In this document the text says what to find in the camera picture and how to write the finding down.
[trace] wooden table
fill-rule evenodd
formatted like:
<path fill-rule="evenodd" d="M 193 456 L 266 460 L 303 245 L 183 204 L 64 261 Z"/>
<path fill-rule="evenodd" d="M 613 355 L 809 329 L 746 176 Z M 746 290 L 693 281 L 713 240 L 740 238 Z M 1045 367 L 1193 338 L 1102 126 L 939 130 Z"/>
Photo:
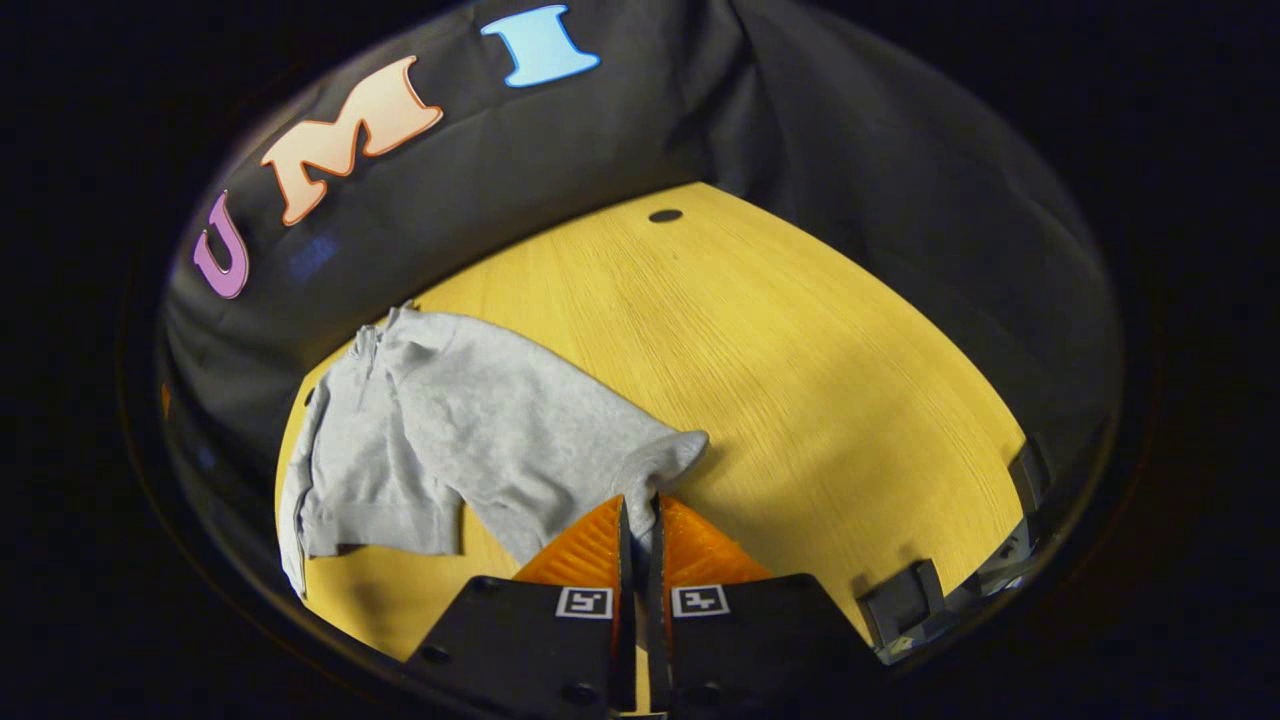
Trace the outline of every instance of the wooden table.
<path fill-rule="evenodd" d="M 649 220 L 663 209 L 684 215 Z M 964 354 L 845 256 L 710 186 L 577 218 L 417 300 L 520 332 L 668 425 L 709 432 L 676 496 L 773 573 L 813 573 L 864 638 L 856 594 L 925 557 L 950 592 L 1021 519 L 1006 470 L 1021 429 Z M 346 350 L 298 389 L 276 507 L 302 400 Z M 461 556 L 306 560 L 307 606 L 404 659 L 463 582 L 518 569 L 470 509 L 462 533 Z"/>

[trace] black bracket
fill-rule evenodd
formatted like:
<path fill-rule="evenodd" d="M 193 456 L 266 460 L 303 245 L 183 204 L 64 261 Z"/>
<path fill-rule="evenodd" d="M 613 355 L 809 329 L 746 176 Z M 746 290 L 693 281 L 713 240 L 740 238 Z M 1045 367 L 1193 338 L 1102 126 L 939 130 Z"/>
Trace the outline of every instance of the black bracket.
<path fill-rule="evenodd" d="M 872 642 L 883 648 L 909 629 L 945 610 L 942 583 L 933 560 L 911 564 L 858 598 L 872 632 Z"/>
<path fill-rule="evenodd" d="M 673 588 L 671 600 L 673 720 L 827 716 L 884 673 L 813 575 Z"/>
<path fill-rule="evenodd" d="M 1028 434 L 1027 442 L 1009 464 L 1009 475 L 1014 479 L 1023 515 L 1032 516 L 1048 497 L 1048 491 L 1053 486 L 1053 471 L 1050 468 L 1039 436 Z"/>
<path fill-rule="evenodd" d="M 604 719 L 635 697 L 613 671 L 635 644 L 635 616 L 613 618 L 613 588 L 564 588 L 476 577 L 428 633 L 406 671 L 512 717 Z"/>

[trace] letter m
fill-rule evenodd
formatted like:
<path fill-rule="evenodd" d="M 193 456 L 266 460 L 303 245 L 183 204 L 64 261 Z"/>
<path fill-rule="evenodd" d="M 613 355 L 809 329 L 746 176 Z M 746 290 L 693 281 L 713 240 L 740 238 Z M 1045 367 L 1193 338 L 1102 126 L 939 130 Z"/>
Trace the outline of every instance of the letter m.
<path fill-rule="evenodd" d="M 329 190 L 323 179 L 307 177 L 307 165 L 346 177 L 356 167 L 360 128 L 369 133 L 369 158 L 394 150 L 444 117 L 439 108 L 425 105 L 408 82 L 410 55 L 360 81 L 347 95 L 333 123 L 302 120 L 289 128 L 262 156 L 271 165 L 284 196 L 284 224 L 292 225 L 315 209 Z"/>

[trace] black fabric backdrop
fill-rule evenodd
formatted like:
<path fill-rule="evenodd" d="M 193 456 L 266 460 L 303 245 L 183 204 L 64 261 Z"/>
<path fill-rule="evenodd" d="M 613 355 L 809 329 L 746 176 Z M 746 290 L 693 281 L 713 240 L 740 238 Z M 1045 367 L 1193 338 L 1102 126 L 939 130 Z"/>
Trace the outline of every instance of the black fabric backdrop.
<path fill-rule="evenodd" d="M 511 56 L 479 28 L 535 6 L 465 5 L 330 73 L 214 178 L 174 238 L 161 352 L 178 452 L 260 533 L 298 383 L 358 325 L 522 237 L 691 181 L 884 281 L 1046 434 L 1059 469 L 1084 447 L 1119 392 L 1111 291 L 1068 192 L 991 110 L 841 18 L 755 0 L 571 3 L 562 20 L 600 65 L 511 88 Z M 297 120 L 332 122 L 355 83 L 411 54 L 413 87 L 444 119 L 329 177 L 319 206 L 284 227 L 262 154 Z M 234 300 L 191 261 L 224 188 L 251 258 Z M 328 260 L 300 273 L 319 246 Z"/>

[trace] screw hole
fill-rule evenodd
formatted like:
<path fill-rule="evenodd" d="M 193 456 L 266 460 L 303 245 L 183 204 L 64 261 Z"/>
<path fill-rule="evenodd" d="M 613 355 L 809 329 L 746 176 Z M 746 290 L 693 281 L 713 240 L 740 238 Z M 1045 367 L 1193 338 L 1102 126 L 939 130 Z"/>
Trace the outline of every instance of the screw hole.
<path fill-rule="evenodd" d="M 588 706 L 594 705 L 599 696 L 591 685 L 586 683 L 573 683 L 571 685 L 564 685 L 564 688 L 561 689 L 561 697 L 564 698 L 564 702 L 571 705 Z"/>
<path fill-rule="evenodd" d="M 710 707 L 713 705 L 719 705 L 719 685 L 716 683 L 707 683 L 696 688 L 685 689 L 685 701 L 689 702 L 689 705 Z"/>
<path fill-rule="evenodd" d="M 453 660 L 443 647 L 435 644 L 422 647 L 422 659 L 433 665 L 444 665 Z"/>
<path fill-rule="evenodd" d="M 650 223 L 669 223 L 672 220 L 678 220 L 684 215 L 685 214 L 681 213 L 680 210 L 672 210 L 672 209 L 658 210 L 653 215 L 649 215 L 649 222 Z"/>

